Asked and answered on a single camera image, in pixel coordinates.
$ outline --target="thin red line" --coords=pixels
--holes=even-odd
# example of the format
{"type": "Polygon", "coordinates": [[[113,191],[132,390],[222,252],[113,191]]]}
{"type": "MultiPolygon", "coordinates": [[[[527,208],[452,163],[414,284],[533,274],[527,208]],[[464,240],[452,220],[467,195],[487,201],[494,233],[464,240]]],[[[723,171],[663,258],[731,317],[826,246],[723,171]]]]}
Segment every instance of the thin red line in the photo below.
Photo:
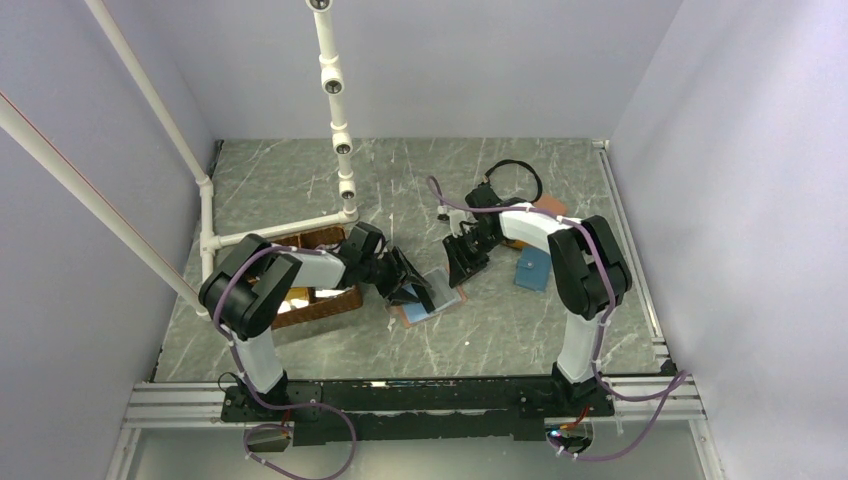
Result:
{"type": "Polygon", "coordinates": [[[182,282],[185,284],[185,286],[189,288],[189,290],[191,290],[193,293],[196,293],[196,292],[194,291],[194,288],[192,288],[192,286],[191,286],[191,285],[189,285],[189,284],[188,284],[188,282],[186,282],[186,281],[185,281],[185,279],[183,278],[183,276],[182,276],[182,275],[180,275],[180,274],[177,272],[177,270],[176,270],[176,269],[174,269],[174,267],[173,267],[170,263],[168,263],[168,261],[167,261],[167,260],[165,260],[164,258],[162,258],[162,255],[159,255],[159,252],[157,252],[157,251],[156,251],[156,249],[155,249],[155,248],[153,248],[153,245],[151,245],[151,244],[150,244],[150,242],[148,242],[148,241],[147,241],[147,239],[145,239],[143,236],[141,236],[141,233],[139,233],[139,232],[138,232],[138,230],[136,230],[136,229],[135,229],[135,227],[133,227],[133,226],[132,226],[132,224],[131,224],[130,222],[128,222],[128,221],[127,221],[127,219],[126,219],[126,218],[124,218],[124,216],[123,216],[123,215],[121,215],[121,212],[119,212],[119,211],[115,208],[115,206],[114,206],[114,205],[112,205],[111,203],[109,203],[109,200],[107,200],[107,199],[106,199],[106,197],[104,197],[104,196],[103,196],[103,194],[102,194],[102,193],[100,193],[100,191],[99,191],[99,190],[97,190],[97,188],[95,188],[95,186],[94,186],[94,185],[92,185],[92,184],[91,184],[91,182],[89,182],[89,181],[88,181],[88,179],[85,177],[85,175],[83,175],[83,174],[82,174],[82,172],[80,172],[79,170],[77,170],[77,167],[75,167],[75,166],[74,166],[74,164],[73,164],[73,163],[71,163],[71,161],[70,161],[70,160],[68,160],[68,158],[67,158],[67,157],[65,157],[65,155],[63,155],[63,154],[62,154],[62,152],[60,152],[58,148],[56,148],[56,145],[53,145],[53,142],[51,142],[51,141],[50,141],[47,137],[45,137],[45,136],[44,136],[44,134],[43,134],[43,133],[41,133],[41,130],[39,130],[39,129],[38,129],[38,127],[36,127],[36,126],[35,126],[35,125],[34,125],[34,124],[30,121],[30,119],[29,119],[29,118],[27,118],[27,116],[26,116],[26,115],[24,115],[24,113],[23,113],[23,112],[22,112],[22,111],[21,111],[21,110],[17,107],[17,105],[15,105],[15,104],[14,104],[14,103],[13,103],[13,102],[9,99],[9,97],[7,97],[7,96],[6,96],[6,94],[5,94],[5,93],[3,93],[2,91],[0,91],[0,96],[2,96],[2,97],[3,97],[3,99],[4,99],[4,100],[6,100],[6,102],[8,102],[8,103],[9,103],[9,105],[11,105],[11,106],[12,106],[12,108],[13,108],[16,112],[18,112],[18,115],[20,115],[20,116],[21,116],[21,118],[23,118],[23,119],[24,119],[24,121],[25,121],[25,122],[27,122],[27,124],[29,124],[29,126],[30,126],[30,127],[32,127],[32,129],[33,129],[33,130],[35,130],[35,132],[36,132],[36,133],[38,133],[38,135],[39,135],[39,136],[40,136],[40,137],[41,137],[41,138],[42,138],[45,142],[47,142],[47,144],[48,144],[48,145],[50,145],[50,148],[52,148],[52,149],[53,149],[53,151],[54,151],[54,152],[56,152],[56,154],[57,154],[57,155],[59,155],[59,157],[61,157],[61,158],[62,158],[62,160],[64,160],[64,161],[65,161],[65,163],[67,163],[67,164],[68,164],[68,166],[69,166],[69,167],[71,167],[71,169],[72,169],[74,172],[76,172],[76,173],[77,173],[77,175],[79,175],[79,177],[80,177],[80,178],[82,178],[82,180],[83,180],[86,184],[88,184],[88,186],[89,186],[89,187],[91,187],[91,189],[94,191],[94,193],[96,193],[96,194],[97,194],[97,196],[99,196],[99,197],[100,197],[100,198],[101,198],[104,202],[106,202],[106,205],[108,205],[108,206],[109,206],[109,208],[110,208],[110,209],[112,209],[112,211],[113,211],[116,215],[118,215],[118,217],[120,217],[120,218],[121,218],[121,220],[123,220],[123,221],[124,221],[124,223],[125,223],[128,227],[130,227],[130,229],[131,229],[133,232],[135,232],[135,234],[136,234],[136,235],[138,235],[138,238],[140,238],[140,239],[141,239],[141,241],[142,241],[142,242],[144,242],[144,243],[145,243],[145,244],[146,244],[146,245],[150,248],[150,250],[152,250],[152,251],[153,251],[153,253],[154,253],[157,257],[159,257],[159,260],[162,260],[162,262],[163,262],[165,265],[167,265],[167,266],[168,266],[168,268],[170,268],[170,269],[171,269],[171,271],[172,271],[172,272],[174,272],[174,274],[176,274],[176,276],[180,279],[180,281],[182,281],[182,282]]]}

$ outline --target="background wall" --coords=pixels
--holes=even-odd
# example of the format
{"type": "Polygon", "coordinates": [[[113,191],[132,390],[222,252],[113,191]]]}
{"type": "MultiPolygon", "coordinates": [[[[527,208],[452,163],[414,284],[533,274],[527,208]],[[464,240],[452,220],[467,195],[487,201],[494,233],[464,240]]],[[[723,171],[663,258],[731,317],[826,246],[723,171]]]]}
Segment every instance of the background wall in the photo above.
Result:
{"type": "MultiPolygon", "coordinates": [[[[194,153],[213,138],[146,10],[107,2],[194,153]]],[[[0,89],[181,268],[188,169],[82,1],[0,4],[0,89]]],[[[0,130],[0,478],[103,478],[174,293],[0,130]]]]}
{"type": "MultiPolygon", "coordinates": [[[[303,0],[147,0],[220,138],[329,135],[303,0]]],[[[680,0],[342,0],[359,137],[609,138],[680,0]]]]}
{"type": "Polygon", "coordinates": [[[612,138],[729,478],[844,478],[848,5],[683,3],[612,138]]]}

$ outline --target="marble table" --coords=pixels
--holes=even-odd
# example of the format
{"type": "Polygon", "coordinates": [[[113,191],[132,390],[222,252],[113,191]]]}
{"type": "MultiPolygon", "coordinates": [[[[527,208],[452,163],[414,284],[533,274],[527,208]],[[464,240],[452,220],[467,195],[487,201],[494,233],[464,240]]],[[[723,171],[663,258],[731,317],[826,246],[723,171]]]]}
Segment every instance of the marble table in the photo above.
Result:
{"type": "MultiPolygon", "coordinates": [[[[529,162],[545,191],[569,215],[605,216],[622,245],[612,192],[588,139],[398,138],[355,141],[360,220],[382,229],[419,271],[447,259],[437,201],[424,179],[462,200],[496,161],[529,162]]],[[[228,140],[215,168],[215,230],[226,235],[337,211],[335,156],[326,139],[228,140]]],[[[501,197],[530,198],[533,178],[518,167],[492,178],[501,197]]],[[[219,253],[219,259],[226,252],[219,253]]],[[[489,267],[464,284],[467,302],[412,328],[393,319],[374,288],[364,306],[274,332],[289,378],[426,377],[549,373],[562,347],[565,308],[553,278],[546,292],[513,285],[519,252],[498,247],[489,267]]],[[[198,242],[185,278],[200,285],[198,242]]],[[[604,344],[606,373],[658,371],[654,332],[637,285],[613,317],[604,344]]],[[[156,381],[208,381],[234,370],[224,339],[178,299],[155,373],[156,381]]]]}

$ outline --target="wicker basket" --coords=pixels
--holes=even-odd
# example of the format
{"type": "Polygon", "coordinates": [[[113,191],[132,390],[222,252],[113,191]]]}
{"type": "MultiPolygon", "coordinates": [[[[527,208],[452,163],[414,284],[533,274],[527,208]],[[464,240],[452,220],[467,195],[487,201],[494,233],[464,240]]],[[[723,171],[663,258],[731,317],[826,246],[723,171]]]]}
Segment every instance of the wicker basket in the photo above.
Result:
{"type": "MultiPolygon", "coordinates": [[[[339,226],[322,228],[288,237],[269,239],[273,243],[292,247],[315,248],[319,245],[335,245],[345,239],[344,228],[339,226]]],[[[309,289],[309,305],[277,315],[271,328],[277,329],[298,323],[329,317],[355,310],[362,306],[362,292],[355,285],[346,292],[331,298],[318,298],[315,289],[309,289]]]]}

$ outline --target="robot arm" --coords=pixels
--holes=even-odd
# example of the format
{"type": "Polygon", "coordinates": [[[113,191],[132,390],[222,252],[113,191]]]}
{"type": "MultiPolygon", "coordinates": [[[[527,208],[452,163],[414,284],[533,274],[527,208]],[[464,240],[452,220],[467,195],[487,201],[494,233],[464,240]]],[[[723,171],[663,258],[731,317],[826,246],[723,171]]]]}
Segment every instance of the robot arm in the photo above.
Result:
{"type": "Polygon", "coordinates": [[[610,299],[601,281],[598,266],[587,260],[586,240],[573,228],[540,213],[530,212],[530,203],[513,198],[501,200],[488,182],[478,185],[465,197],[472,208],[519,207],[499,213],[475,213],[476,223],[462,235],[442,241],[450,264],[450,285],[455,287],[482,270],[488,252],[504,240],[521,240],[551,255],[557,292],[569,313],[565,339],[556,367],[571,385],[587,382],[593,376],[590,362],[595,345],[598,313],[610,301],[620,304],[632,286],[632,277],[609,223],[600,216],[570,219],[585,227],[600,253],[615,298],[610,299]]]}
{"type": "MultiPolygon", "coordinates": [[[[223,305],[222,328],[234,334],[244,371],[259,393],[268,393],[281,380],[286,383],[285,371],[274,353],[271,324],[291,288],[344,289],[359,282],[371,283],[391,305],[420,302],[432,311],[428,282],[400,249],[393,247],[384,253],[385,242],[380,230],[360,222],[336,252],[294,249],[266,255],[238,279],[223,305]],[[403,289],[406,285],[415,293],[403,289]]],[[[242,265],[270,246],[252,234],[239,242],[201,286],[198,296],[203,305],[214,311],[242,265]]]]}

